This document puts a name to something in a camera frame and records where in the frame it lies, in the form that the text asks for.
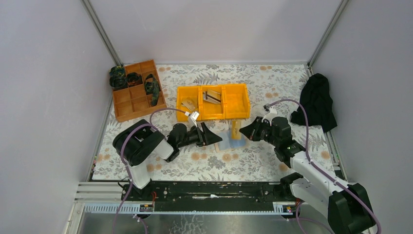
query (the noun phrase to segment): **wooden organizer tray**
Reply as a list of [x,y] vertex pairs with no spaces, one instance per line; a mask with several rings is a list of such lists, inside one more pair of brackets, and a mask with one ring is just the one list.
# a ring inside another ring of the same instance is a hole
[[152,74],[153,77],[158,80],[161,91],[159,93],[158,104],[156,106],[150,106],[152,94],[146,95],[144,84],[113,91],[113,104],[117,121],[124,122],[149,115],[155,110],[167,107],[164,94],[162,93],[161,82],[153,60],[125,66],[125,71],[126,75],[131,72],[140,74],[143,82],[149,74]]

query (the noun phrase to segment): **yellow plastic bin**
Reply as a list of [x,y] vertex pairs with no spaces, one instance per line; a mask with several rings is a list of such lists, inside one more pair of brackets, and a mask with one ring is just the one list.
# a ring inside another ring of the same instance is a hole
[[[225,119],[225,86],[224,85],[202,85],[202,91],[200,92],[200,114],[201,120],[208,120],[208,119]],[[203,92],[206,92],[208,89],[218,92],[221,94],[221,105],[210,103],[204,101]]]
[[250,103],[246,84],[225,85],[225,118],[249,118]]
[[[208,89],[221,93],[220,105],[204,101],[202,92]],[[246,84],[180,86],[178,87],[176,106],[180,110],[189,112],[182,105],[182,100],[185,98],[198,100],[198,112],[200,115],[197,120],[249,118],[250,115],[250,103]],[[188,117],[180,112],[177,112],[177,118],[179,122],[188,120]]]
[[[196,100],[198,102],[198,110],[196,111],[200,112],[199,111],[199,107],[200,107],[199,98],[202,99],[202,97],[199,97],[200,92],[202,94],[202,89],[200,86],[179,86],[178,95],[176,98],[176,108],[179,110],[191,112],[190,110],[188,110],[188,108],[182,105],[182,100],[186,98],[190,98],[191,100],[193,101]],[[188,121],[188,116],[184,115],[184,113],[178,112],[178,111],[176,113],[177,113],[176,117],[178,118],[179,122]],[[196,120],[201,120],[201,115],[199,115]]]

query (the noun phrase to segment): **black cloth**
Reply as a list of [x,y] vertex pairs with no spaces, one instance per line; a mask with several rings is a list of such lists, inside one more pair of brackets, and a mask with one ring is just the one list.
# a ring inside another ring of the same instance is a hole
[[[332,111],[330,87],[327,78],[322,74],[314,74],[308,79],[301,91],[300,104],[307,113],[309,126],[321,125],[325,133],[337,127]],[[300,107],[291,114],[291,122],[305,126],[304,113]]]

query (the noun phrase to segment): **patterned mat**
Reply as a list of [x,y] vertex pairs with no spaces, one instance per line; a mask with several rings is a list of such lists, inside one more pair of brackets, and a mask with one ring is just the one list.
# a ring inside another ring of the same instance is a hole
[[[168,107],[176,106],[178,86],[205,84],[246,83],[251,103],[250,124],[256,116],[264,116],[263,105],[283,98],[299,100],[308,77],[304,65],[161,65],[157,66]],[[282,102],[276,106],[280,116],[290,119],[297,109],[294,103]],[[120,180],[127,176],[125,166],[112,146],[117,134],[137,121],[149,116],[119,123],[111,107],[103,142],[96,157],[93,180]],[[154,115],[153,124],[168,135],[177,123],[174,111]],[[228,130],[231,120],[206,121],[207,127],[217,133]],[[301,145],[305,141],[305,127],[290,123],[293,138]],[[310,156],[333,171],[327,144],[321,126],[310,127]],[[180,155],[170,163],[153,154],[147,166],[153,180],[202,181],[279,181],[293,173],[275,156],[274,147],[260,141],[249,141],[240,149],[217,153],[213,145],[198,148],[194,145],[181,149]]]

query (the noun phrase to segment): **white wall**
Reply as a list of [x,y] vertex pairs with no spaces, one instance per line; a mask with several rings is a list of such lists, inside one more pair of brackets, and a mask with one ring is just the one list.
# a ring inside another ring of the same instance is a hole
[[350,1],[314,72],[330,80],[347,174],[383,233],[412,233],[413,1]]
[[308,61],[340,0],[92,0],[125,63]]
[[61,233],[113,61],[79,0],[1,1],[0,22],[0,233]]

